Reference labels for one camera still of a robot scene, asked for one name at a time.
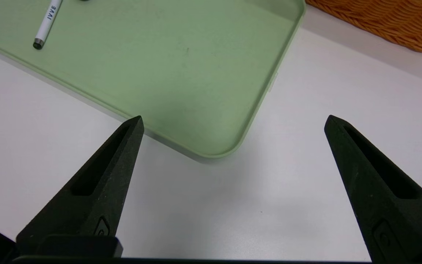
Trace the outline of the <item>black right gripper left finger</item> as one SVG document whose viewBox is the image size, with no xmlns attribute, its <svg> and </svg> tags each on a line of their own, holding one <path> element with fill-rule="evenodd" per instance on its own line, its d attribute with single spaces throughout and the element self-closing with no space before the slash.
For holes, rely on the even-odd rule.
<svg viewBox="0 0 422 264">
<path fill-rule="evenodd" d="M 144 135 L 141 116 L 123 122 L 16 237 L 33 254 L 52 235 L 116 235 Z"/>
</svg>

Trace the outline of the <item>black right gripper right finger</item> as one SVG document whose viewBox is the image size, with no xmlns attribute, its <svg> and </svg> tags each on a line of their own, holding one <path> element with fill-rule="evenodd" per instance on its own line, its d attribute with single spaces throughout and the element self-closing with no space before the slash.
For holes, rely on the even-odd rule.
<svg viewBox="0 0 422 264">
<path fill-rule="evenodd" d="M 372 262 L 422 263 L 422 188 L 347 121 L 324 132 Z"/>
</svg>

